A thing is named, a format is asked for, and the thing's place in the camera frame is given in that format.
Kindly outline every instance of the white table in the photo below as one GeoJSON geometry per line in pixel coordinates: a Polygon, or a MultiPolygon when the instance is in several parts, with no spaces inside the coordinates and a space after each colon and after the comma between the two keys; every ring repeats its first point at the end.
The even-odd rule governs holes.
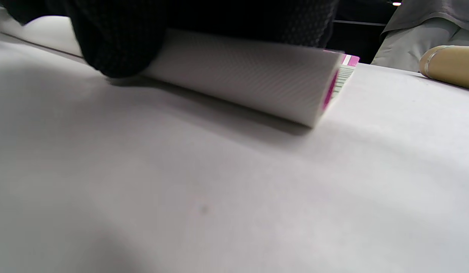
{"type": "Polygon", "coordinates": [[[0,35],[0,273],[469,273],[469,91],[360,64],[315,130],[0,35]]]}

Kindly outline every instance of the black sleeve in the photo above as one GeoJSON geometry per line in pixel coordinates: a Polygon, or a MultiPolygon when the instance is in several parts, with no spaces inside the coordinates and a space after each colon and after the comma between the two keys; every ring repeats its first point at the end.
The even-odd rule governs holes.
{"type": "Polygon", "coordinates": [[[169,0],[169,26],[325,47],[339,0],[169,0]]]}
{"type": "Polygon", "coordinates": [[[3,7],[16,21],[25,25],[34,19],[54,14],[47,6],[45,0],[0,0],[3,7]]]}
{"type": "Polygon", "coordinates": [[[111,78],[138,74],[159,51],[165,0],[63,0],[86,62],[111,78]]]}

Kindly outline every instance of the tan cylinder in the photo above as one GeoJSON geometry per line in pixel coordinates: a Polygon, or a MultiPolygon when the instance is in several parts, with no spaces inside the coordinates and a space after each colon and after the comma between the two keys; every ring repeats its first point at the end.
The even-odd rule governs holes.
{"type": "Polygon", "coordinates": [[[430,79],[469,88],[469,47],[441,45],[420,60],[420,72],[430,79]]]}

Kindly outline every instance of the person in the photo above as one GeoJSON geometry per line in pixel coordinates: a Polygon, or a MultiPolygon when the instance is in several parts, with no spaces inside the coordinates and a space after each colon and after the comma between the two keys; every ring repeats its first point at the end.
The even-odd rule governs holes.
{"type": "Polygon", "coordinates": [[[111,78],[156,57],[167,27],[325,47],[339,0],[0,0],[16,21],[70,17],[86,62],[111,78]]]}
{"type": "Polygon", "coordinates": [[[383,35],[371,64],[418,72],[431,48],[469,46],[469,0],[403,0],[383,35]]]}

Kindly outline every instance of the gray shirt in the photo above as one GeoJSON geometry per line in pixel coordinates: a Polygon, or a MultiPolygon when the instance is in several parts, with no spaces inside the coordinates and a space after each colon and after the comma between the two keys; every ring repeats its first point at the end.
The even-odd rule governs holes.
{"type": "Polygon", "coordinates": [[[469,31],[469,0],[403,0],[383,33],[413,28],[431,18],[447,19],[469,31]]]}

